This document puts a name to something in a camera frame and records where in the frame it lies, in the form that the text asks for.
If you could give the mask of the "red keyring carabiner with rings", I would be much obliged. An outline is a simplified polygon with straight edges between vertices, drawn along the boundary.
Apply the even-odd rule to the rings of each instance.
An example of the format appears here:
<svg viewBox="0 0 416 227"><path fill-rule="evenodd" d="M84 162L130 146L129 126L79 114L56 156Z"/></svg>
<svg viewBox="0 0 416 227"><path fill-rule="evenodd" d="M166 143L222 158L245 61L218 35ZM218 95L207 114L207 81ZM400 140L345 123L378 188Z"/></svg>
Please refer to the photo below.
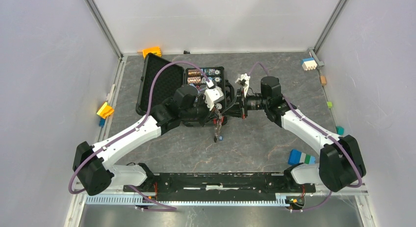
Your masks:
<svg viewBox="0 0 416 227"><path fill-rule="evenodd" d="M219 111L218 109L214 110L215 113L215 117L213 119L213 122L215 124L215 133L214 133L214 142L217 143L219 141L219 137L220 137L220 130L222 125L217 125L217 111Z"/></svg>

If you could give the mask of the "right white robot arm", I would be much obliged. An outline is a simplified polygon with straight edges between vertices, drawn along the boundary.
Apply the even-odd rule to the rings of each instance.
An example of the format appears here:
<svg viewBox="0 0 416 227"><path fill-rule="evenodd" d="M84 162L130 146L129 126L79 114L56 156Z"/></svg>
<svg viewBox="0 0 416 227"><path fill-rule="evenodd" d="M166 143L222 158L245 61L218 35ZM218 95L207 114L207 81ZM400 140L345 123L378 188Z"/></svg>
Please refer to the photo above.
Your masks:
<svg viewBox="0 0 416 227"><path fill-rule="evenodd" d="M247 94L249 80L247 74L237 78L240 90L231 107L238 107L242 118L249 110L263 110L271 122L295 134L319 155L315 164L297 162L284 171L286 190L295 192L303 184L323 184L332 192L362 186L366 170L356 138L332 133L306 117L282 94L277 77L263 77L261 92L253 95Z"/></svg>

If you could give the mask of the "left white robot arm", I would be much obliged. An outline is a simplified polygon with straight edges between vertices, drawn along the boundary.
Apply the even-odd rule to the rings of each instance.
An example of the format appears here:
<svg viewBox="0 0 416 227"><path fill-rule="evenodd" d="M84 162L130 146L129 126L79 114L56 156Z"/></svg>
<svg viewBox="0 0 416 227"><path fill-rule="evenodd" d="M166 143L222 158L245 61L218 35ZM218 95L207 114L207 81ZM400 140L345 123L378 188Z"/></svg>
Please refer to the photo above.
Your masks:
<svg viewBox="0 0 416 227"><path fill-rule="evenodd" d="M154 178L143 166L120 166L116 162L140 145L177 128L186 119L197 116L205 119L216 104L224 99L222 89L212 86L205 90L203 104L194 107L198 93L195 87L185 84L172 97L154 105L138 122L116 135L92 145L86 141L77 145L69 192L77 193L72 188L75 178L83 185L80 192L85 191L90 196L119 185L137 186L145 192L151 190Z"/></svg>

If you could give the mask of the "black poker chip case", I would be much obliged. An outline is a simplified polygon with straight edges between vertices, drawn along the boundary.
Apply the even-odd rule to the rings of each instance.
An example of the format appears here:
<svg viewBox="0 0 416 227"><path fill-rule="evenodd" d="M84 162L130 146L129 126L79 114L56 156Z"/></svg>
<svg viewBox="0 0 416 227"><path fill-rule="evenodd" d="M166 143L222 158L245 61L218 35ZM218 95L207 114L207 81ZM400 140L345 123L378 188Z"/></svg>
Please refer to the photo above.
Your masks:
<svg viewBox="0 0 416 227"><path fill-rule="evenodd" d="M150 53L144 60L136 113L155 119L163 130L180 124L205 126L210 112L204 95L208 81L224 93L224 99L215 105L223 113L234 99L234 88L225 78L224 67L186 69Z"/></svg>

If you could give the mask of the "blue green brick stack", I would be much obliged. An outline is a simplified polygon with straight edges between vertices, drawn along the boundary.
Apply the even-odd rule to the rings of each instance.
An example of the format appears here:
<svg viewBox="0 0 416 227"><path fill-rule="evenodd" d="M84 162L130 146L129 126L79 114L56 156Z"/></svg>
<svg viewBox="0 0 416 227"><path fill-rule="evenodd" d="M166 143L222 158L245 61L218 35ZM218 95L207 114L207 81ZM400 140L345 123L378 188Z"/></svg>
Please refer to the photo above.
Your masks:
<svg viewBox="0 0 416 227"><path fill-rule="evenodd" d="M296 165L299 163L315 164L315 162L316 162L315 156L293 149L289 154L287 163L288 165Z"/></svg>

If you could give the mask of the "blue white toy block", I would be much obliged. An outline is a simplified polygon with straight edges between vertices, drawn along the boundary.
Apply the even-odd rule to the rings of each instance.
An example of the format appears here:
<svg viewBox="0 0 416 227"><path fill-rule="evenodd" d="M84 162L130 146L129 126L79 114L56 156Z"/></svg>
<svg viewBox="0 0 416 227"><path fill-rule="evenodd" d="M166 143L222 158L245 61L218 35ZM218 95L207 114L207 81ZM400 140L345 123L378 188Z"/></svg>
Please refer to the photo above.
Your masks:
<svg viewBox="0 0 416 227"><path fill-rule="evenodd" d="M315 70L318 66L313 57L302 59L301 65L304 71Z"/></svg>

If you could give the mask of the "small wooden cube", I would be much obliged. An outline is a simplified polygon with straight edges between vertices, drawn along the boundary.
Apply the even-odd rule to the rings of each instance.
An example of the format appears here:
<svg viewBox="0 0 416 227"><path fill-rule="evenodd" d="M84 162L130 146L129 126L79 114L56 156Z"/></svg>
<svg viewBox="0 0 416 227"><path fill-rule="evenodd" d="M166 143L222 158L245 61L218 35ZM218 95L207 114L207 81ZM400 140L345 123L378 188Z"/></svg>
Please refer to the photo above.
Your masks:
<svg viewBox="0 0 416 227"><path fill-rule="evenodd" d="M322 86L325 86L327 84L327 80L325 76L320 76L320 82Z"/></svg>

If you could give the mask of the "teal cube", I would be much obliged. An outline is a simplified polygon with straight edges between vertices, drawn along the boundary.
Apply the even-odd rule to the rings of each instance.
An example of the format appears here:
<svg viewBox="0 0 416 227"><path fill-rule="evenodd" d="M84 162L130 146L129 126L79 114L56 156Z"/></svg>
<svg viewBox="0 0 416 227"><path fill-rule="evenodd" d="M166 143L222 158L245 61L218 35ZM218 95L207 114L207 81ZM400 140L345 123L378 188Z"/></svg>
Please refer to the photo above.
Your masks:
<svg viewBox="0 0 416 227"><path fill-rule="evenodd" d="M344 127L336 126L336 132L337 132L338 135L343 135L344 134Z"/></svg>

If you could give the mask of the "yellow orange toy block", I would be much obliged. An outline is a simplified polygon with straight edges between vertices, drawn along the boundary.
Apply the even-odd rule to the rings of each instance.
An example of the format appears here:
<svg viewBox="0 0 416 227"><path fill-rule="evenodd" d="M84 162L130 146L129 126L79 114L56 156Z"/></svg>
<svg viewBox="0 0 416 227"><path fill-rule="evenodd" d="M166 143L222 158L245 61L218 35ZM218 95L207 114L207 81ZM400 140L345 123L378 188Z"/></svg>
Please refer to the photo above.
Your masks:
<svg viewBox="0 0 416 227"><path fill-rule="evenodd" d="M97 115L102 118L106 119L107 117L111 116L114 113L114 108L111 107L107 101L105 101L97 111Z"/></svg>

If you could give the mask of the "small blue block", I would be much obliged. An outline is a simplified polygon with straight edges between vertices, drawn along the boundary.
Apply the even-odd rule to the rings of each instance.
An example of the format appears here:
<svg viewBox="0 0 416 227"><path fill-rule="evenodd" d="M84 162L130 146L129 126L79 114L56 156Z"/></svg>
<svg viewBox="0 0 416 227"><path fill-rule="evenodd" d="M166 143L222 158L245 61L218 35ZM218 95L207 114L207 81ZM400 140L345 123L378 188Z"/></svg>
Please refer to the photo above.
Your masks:
<svg viewBox="0 0 416 227"><path fill-rule="evenodd" d="M106 121L106 119L100 118L100 120L99 120L99 127L104 127L105 126L105 121Z"/></svg>

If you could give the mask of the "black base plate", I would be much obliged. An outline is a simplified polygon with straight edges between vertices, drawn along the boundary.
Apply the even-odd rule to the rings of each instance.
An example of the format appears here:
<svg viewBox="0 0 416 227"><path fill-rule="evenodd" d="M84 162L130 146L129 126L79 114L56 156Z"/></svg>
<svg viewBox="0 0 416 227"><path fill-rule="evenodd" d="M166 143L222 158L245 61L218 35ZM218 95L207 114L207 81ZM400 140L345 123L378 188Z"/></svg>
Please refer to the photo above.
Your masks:
<svg viewBox="0 0 416 227"><path fill-rule="evenodd" d="M279 194L316 191L313 184L295 184L283 173L159 173L137 186L158 201L274 201Z"/></svg>

